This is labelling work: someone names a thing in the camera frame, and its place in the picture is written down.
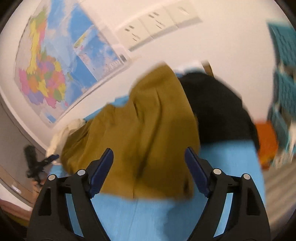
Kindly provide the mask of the white wall socket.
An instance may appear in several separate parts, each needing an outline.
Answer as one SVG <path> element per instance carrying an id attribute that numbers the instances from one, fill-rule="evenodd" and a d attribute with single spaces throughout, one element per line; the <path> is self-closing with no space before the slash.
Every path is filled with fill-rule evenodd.
<path id="1" fill-rule="evenodd" d="M 152 38 L 157 38 L 177 29 L 176 24 L 164 8 L 158 8 L 139 17 Z"/>
<path id="2" fill-rule="evenodd" d="M 120 27 L 116 34 L 124 47 L 129 51 L 133 51 L 151 40 L 149 32 L 139 19 L 135 19 Z"/>

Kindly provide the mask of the white wall socket left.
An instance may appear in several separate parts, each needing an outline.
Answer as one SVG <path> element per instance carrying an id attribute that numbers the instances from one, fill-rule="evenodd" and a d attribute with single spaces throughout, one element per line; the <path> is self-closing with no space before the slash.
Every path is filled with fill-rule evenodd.
<path id="1" fill-rule="evenodd" d="M 129 51 L 133 51 L 151 40 L 149 32 L 139 19 L 135 19 L 120 27 L 116 34 L 124 47 Z"/>

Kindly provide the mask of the white wall switch right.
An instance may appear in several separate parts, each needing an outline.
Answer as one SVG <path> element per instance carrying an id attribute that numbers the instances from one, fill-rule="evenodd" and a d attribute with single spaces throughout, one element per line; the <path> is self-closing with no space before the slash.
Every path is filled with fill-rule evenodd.
<path id="1" fill-rule="evenodd" d="M 165 6 L 173 22 L 178 28 L 201 23 L 202 20 L 190 1 L 177 1 Z"/>

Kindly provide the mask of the olive mustard garment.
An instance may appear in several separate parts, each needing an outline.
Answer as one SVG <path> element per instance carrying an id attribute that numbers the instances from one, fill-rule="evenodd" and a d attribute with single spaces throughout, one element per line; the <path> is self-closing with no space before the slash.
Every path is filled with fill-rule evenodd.
<path id="1" fill-rule="evenodd" d="M 71 134 L 61 163 L 67 173 L 86 168 L 112 149 L 114 161 L 102 192 L 128 199 L 189 199 L 194 183 L 185 163 L 200 147 L 197 120 L 168 65 L 138 80 L 122 107 L 106 105 Z"/>

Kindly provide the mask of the colourful wall map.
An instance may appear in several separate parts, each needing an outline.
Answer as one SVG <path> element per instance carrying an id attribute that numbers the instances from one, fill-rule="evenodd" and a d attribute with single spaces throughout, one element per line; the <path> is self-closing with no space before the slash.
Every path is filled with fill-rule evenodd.
<path id="1" fill-rule="evenodd" d="M 15 83 L 48 126 L 119 73 L 126 50 L 81 1 L 41 1 L 21 36 Z"/>

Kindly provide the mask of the grey wooden door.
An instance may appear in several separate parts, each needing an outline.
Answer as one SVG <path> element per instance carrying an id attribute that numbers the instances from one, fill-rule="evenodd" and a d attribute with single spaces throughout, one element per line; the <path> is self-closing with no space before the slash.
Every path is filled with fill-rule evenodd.
<path id="1" fill-rule="evenodd" d="M 28 206 L 34 204 L 32 180 L 28 170 L 24 147 L 36 147 L 37 158 L 45 157 L 45 150 L 18 123 L 4 100 L 1 99 L 1 184 L 12 195 Z"/>

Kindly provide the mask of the blue floral bed sheet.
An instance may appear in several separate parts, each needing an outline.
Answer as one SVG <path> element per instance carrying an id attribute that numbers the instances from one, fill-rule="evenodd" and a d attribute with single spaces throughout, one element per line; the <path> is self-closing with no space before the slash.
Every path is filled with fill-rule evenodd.
<path id="1" fill-rule="evenodd" d="M 204 147 L 210 147 L 217 144 L 231 144 L 233 142 L 238 142 L 239 144 L 248 144 L 251 147 L 251 153 L 256 154 L 257 150 L 254 146 L 253 141 L 249 140 L 239 140 L 239 141 L 224 141 L 205 145 Z M 175 200 L 175 199 L 128 199 L 121 196 L 110 195 L 103 193 L 102 198 L 99 200 L 96 209 L 99 210 L 106 216 L 106 219 L 111 218 L 111 213 L 119 206 L 120 202 L 132 202 L 134 203 L 134 210 L 132 215 L 139 215 L 143 208 L 147 208 L 153 217 L 158 214 L 165 212 L 165 216 L 168 219 L 169 227 L 176 228 L 178 225 L 178 217 L 181 215 L 179 211 L 174 211 L 174 208 L 181 204 L 191 204 L 193 202 L 193 196 L 189 199 Z"/>

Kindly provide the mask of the teal perforated plastic basket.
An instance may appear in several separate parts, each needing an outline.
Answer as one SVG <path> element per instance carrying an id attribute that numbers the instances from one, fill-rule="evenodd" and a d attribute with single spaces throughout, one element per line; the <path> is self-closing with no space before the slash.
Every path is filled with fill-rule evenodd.
<path id="1" fill-rule="evenodd" d="M 276 63 L 295 67 L 295 29 L 282 23 L 267 23 L 273 42 Z"/>

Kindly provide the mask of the cream folded garment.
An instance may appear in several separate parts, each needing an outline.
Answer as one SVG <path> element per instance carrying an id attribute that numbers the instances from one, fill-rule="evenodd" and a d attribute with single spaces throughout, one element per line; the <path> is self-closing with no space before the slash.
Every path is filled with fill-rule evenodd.
<path id="1" fill-rule="evenodd" d="M 84 119 L 75 119 L 56 132 L 50 141 L 48 149 L 46 150 L 46 157 L 62 154 L 67 138 L 85 124 L 86 121 Z"/>

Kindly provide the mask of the white wall socket middle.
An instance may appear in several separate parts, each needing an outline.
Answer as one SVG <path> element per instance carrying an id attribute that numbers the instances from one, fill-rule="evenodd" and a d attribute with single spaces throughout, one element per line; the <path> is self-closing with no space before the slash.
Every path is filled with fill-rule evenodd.
<path id="1" fill-rule="evenodd" d="M 158 8 L 139 17 L 152 38 L 157 38 L 177 29 L 176 24 L 164 8 Z"/>

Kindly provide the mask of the black garment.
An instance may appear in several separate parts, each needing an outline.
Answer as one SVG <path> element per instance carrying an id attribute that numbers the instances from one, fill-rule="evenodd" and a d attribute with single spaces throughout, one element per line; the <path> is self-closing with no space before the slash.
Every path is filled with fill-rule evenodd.
<path id="1" fill-rule="evenodd" d="M 201 145 L 224 141 L 253 141 L 260 149 L 258 133 L 238 97 L 213 76 L 194 72 L 179 77 L 194 116 Z"/>

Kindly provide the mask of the orange garment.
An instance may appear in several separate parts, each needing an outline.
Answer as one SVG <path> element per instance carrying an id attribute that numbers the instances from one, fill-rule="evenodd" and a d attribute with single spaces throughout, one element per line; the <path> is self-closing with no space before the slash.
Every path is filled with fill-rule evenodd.
<path id="1" fill-rule="evenodd" d="M 277 136 L 270 121 L 256 123 L 255 126 L 260 144 L 258 158 L 262 169 L 267 170 L 278 152 Z"/>

